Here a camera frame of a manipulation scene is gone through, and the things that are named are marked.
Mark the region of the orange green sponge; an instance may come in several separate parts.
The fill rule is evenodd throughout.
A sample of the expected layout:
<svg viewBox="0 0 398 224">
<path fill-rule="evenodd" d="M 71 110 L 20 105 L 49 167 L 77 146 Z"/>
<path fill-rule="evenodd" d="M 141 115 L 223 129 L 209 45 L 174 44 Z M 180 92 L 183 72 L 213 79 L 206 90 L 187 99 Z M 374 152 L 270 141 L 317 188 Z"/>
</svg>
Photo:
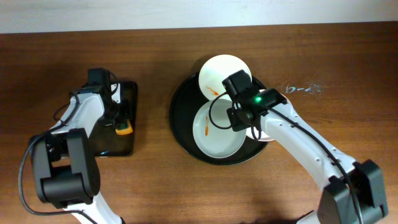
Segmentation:
<svg viewBox="0 0 398 224">
<path fill-rule="evenodd" d="M 132 134 L 134 132 L 131 122 L 129 120 L 125 121 L 124 123 L 118 124 L 115 127 L 115 132 L 117 135 L 123 136 Z"/>
</svg>

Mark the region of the light blue plate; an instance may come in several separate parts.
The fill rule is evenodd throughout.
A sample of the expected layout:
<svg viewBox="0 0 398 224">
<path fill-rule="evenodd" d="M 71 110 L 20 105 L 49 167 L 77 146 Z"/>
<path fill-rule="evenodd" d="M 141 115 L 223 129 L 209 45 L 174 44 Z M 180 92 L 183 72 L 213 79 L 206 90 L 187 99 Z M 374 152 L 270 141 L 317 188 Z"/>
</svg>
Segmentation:
<svg viewBox="0 0 398 224">
<path fill-rule="evenodd" d="M 246 138 L 246 132 L 214 126 L 209 117 L 211 103 L 212 101 L 205 103 L 196 113 L 192 128 L 193 138 L 201 152 L 214 159 L 224 159 L 239 150 Z M 231 105 L 231 101 L 224 99 L 219 99 L 213 104 L 211 117 L 218 126 L 231 125 L 227 114 Z"/>
</svg>

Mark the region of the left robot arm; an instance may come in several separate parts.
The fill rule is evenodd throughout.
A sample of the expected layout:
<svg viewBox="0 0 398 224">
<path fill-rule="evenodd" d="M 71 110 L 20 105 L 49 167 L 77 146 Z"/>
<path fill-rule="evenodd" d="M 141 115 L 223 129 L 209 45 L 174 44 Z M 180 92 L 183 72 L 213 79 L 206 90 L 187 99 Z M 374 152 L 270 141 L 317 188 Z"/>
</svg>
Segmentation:
<svg viewBox="0 0 398 224">
<path fill-rule="evenodd" d="M 31 158 L 38 198 L 51 203 L 56 211 L 38 212 L 28 206 L 21 189 L 21 165 L 19 196 L 28 212 L 38 216 L 72 214 L 80 223 L 124 223 L 100 192 L 100 172 L 89 144 L 97 123 L 112 127 L 118 135 L 133 132 L 130 119 L 120 112 L 122 86 L 112 84 L 112 78 L 114 74 L 106 69 L 90 69 L 87 83 L 71 92 L 56 125 L 30 139 L 24 157 Z"/>
</svg>

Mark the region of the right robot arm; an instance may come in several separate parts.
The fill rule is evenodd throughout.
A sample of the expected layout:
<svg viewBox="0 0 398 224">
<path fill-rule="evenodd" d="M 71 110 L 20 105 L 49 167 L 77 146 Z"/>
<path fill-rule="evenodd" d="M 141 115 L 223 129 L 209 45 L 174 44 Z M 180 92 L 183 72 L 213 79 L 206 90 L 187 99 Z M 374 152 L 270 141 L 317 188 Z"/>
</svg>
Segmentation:
<svg viewBox="0 0 398 224">
<path fill-rule="evenodd" d="M 388 214 L 381 168 L 346 155 L 311 128 L 277 90 L 264 91 L 240 70 L 222 81 L 232 99 L 227 110 L 234 131 L 258 130 L 282 145 L 322 191 L 320 204 L 298 223 L 372 224 Z"/>
</svg>

